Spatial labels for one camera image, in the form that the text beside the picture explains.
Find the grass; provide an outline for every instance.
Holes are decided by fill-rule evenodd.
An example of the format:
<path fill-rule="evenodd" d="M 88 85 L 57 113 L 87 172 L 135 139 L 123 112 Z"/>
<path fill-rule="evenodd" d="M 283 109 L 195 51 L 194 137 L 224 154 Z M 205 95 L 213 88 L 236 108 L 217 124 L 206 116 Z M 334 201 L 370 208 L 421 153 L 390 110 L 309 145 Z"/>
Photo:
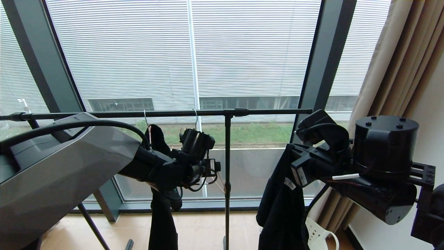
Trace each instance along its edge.
<path fill-rule="evenodd" d="M 347 127 L 348 122 L 338 122 L 339 125 Z M 147 125 L 145 121 L 139 121 L 135 126 L 145 132 Z M 183 127 L 194 127 L 194 125 L 160 125 L 165 136 L 165 142 L 169 146 L 180 147 L 179 133 Z M 29 130 L 29 127 L 10 127 L 8 130 L 0 130 L 0 140 L 14 136 Z M 289 142 L 292 123 L 244 123 L 232 124 L 231 144 L 234 147 L 259 147 L 285 144 Z M 140 137 L 132 131 L 119 129 L 128 135 L 140 140 Z M 203 124 L 203 132 L 214 137 L 216 145 L 225 144 L 224 124 Z"/>

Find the wooden floor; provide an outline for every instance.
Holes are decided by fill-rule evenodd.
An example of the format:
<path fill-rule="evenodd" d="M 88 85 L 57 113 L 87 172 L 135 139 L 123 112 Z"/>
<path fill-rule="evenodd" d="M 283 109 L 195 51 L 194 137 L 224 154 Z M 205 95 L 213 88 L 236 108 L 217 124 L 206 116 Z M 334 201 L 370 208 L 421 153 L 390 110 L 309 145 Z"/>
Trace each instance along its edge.
<path fill-rule="evenodd" d="M 256 213 L 230 214 L 230 249 L 257 250 L 260 227 Z M 222 250 L 225 234 L 224 213 L 174 214 L 180 250 Z M 150 214 L 122 214 L 116 223 L 109 223 L 103 215 L 92 219 L 112 250 L 124 250 L 128 239 L 134 241 L 133 250 L 148 249 L 151 225 Z M 352 250 L 343 232 L 337 233 L 340 250 Z M 335 243 L 328 240 L 329 249 Z M 49 230 L 41 250 L 100 250 L 101 245 L 81 215 L 67 215 Z"/>

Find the white vertical pole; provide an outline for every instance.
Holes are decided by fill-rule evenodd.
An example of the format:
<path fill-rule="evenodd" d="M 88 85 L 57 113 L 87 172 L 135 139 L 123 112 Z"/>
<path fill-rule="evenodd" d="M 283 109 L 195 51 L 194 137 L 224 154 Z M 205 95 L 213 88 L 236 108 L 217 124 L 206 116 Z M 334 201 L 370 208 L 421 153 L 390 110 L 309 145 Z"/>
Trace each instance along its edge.
<path fill-rule="evenodd" d="M 192 7 L 191 7 L 191 0 L 186 0 L 186 6 L 188 9 L 188 28 L 190 31 L 191 63 L 192 63 L 192 69 L 193 69 L 194 108 L 196 110 L 199 110 L 200 109 L 199 84 L 198 84 L 198 77 L 197 77 L 196 49 L 194 46 L 194 26 L 193 26 L 193 11 L 192 11 Z M 197 117 L 196 129 L 198 131 L 202 131 L 202 123 L 201 123 L 200 117 Z M 203 182 L 203 180 L 204 180 L 204 178 L 200 178 L 200 184 L 204 185 L 204 187 L 202 187 L 202 196 L 204 198 L 206 198 L 206 197 L 208 197 L 208 193 L 206 190 L 206 185 Z"/>

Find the beige curtain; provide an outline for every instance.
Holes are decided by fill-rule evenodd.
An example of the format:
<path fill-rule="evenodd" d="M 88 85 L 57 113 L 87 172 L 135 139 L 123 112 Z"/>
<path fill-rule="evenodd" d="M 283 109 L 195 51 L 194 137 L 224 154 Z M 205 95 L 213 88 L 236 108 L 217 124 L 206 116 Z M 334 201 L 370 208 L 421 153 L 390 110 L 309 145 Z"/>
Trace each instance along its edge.
<path fill-rule="evenodd" d="M 349 124 L 370 115 L 409 117 L 421 98 L 444 50 L 443 0 L 394 0 L 354 107 Z M 359 210 L 348 198 L 330 190 L 310 217 L 336 232 Z"/>

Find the robotic arm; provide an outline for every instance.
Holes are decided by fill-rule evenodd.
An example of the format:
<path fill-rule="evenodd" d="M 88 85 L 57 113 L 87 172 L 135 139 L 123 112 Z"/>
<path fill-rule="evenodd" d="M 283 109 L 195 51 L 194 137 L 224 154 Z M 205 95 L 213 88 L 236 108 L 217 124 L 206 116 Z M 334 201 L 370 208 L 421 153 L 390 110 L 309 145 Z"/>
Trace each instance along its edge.
<path fill-rule="evenodd" d="M 133 130 L 142 144 L 115 127 Z M 167 196 L 177 187 L 193 190 L 200 177 L 221 170 L 208 158 L 213 137 L 186 129 L 180 141 L 182 150 L 165 155 L 152 150 L 135 127 L 88 113 L 3 140 L 0 249 L 26 246 L 115 174 L 147 182 Z"/>
<path fill-rule="evenodd" d="M 389 225 L 417 202 L 411 235 L 442 250 L 444 184 L 433 190 L 436 168 L 412 161 L 418 128 L 404 117 L 365 117 L 356 121 L 352 141 L 346 129 L 318 110 L 298 125 L 296 134 L 302 142 L 325 143 L 293 145 L 295 180 L 301 187 L 321 180 Z M 421 187 L 419 199 L 415 185 Z"/>

